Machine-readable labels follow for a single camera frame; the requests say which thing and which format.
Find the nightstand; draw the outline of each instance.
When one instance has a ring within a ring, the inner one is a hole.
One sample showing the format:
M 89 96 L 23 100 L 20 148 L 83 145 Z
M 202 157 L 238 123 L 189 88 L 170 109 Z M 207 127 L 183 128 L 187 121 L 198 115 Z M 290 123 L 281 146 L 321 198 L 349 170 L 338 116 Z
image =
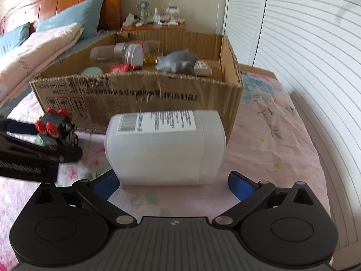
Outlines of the nightstand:
M 187 27 L 186 23 L 178 24 L 177 26 L 158 26 L 154 27 L 152 23 L 147 25 L 135 27 L 129 26 L 124 27 L 122 31 L 137 31 L 137 30 L 185 30 Z

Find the blue pillow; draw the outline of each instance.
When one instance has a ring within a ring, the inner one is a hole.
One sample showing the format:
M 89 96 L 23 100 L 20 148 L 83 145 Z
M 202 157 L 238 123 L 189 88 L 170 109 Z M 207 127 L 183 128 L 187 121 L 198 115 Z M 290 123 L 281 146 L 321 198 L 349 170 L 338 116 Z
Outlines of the blue pillow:
M 30 22 L 0 36 L 0 57 L 21 46 L 29 38 Z
M 53 17 L 39 21 L 36 32 L 51 30 L 78 22 L 84 27 L 80 39 L 88 39 L 97 33 L 102 4 L 103 0 L 85 0 L 75 4 Z

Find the green fan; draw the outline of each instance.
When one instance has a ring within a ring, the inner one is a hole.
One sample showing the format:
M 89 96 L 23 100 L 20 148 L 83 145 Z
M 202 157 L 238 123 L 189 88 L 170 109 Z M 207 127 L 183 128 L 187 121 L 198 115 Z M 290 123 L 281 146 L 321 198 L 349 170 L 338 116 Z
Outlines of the green fan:
M 147 23 L 146 11 L 149 9 L 149 3 L 147 0 L 140 0 L 137 3 L 137 9 L 140 11 L 140 20 Z

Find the green round object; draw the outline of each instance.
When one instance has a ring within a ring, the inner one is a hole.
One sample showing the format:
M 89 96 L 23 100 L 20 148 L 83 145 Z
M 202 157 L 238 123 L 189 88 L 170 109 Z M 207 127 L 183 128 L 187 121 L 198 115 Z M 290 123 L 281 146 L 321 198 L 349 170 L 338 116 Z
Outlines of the green round object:
M 104 72 L 99 67 L 87 67 L 81 73 L 81 75 L 91 76 L 91 75 L 103 75 Z

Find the barcode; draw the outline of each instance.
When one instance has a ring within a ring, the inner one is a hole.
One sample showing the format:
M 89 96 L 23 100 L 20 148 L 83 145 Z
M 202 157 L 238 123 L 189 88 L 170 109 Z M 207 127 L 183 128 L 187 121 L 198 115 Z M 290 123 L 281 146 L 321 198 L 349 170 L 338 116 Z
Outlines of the barcode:
M 137 125 L 137 115 L 138 113 L 123 115 L 118 131 L 135 131 L 135 127 Z

